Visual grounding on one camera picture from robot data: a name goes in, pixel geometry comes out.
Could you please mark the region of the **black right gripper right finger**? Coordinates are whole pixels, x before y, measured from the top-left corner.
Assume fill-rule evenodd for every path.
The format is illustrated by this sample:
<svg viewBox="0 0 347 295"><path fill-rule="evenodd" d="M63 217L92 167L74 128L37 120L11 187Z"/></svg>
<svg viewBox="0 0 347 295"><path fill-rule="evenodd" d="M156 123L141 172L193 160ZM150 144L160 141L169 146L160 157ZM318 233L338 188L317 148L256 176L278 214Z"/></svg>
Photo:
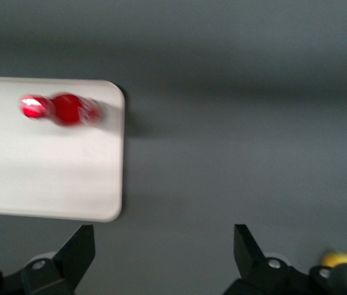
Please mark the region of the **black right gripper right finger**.
<svg viewBox="0 0 347 295"><path fill-rule="evenodd" d="M240 277L225 294L336 294L329 279L322 276L328 267L315 266L302 273L282 259L267 257L245 224L234 226L233 254Z"/></svg>

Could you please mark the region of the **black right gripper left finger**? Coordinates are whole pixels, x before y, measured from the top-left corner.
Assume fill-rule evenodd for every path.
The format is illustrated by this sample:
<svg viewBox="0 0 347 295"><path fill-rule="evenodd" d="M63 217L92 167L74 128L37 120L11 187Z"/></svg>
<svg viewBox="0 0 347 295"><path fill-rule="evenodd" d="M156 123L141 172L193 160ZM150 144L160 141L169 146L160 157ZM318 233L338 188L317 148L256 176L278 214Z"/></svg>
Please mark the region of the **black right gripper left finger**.
<svg viewBox="0 0 347 295"><path fill-rule="evenodd" d="M94 227L82 225L58 251L8 276L0 271L0 294L74 294L94 258Z"/></svg>

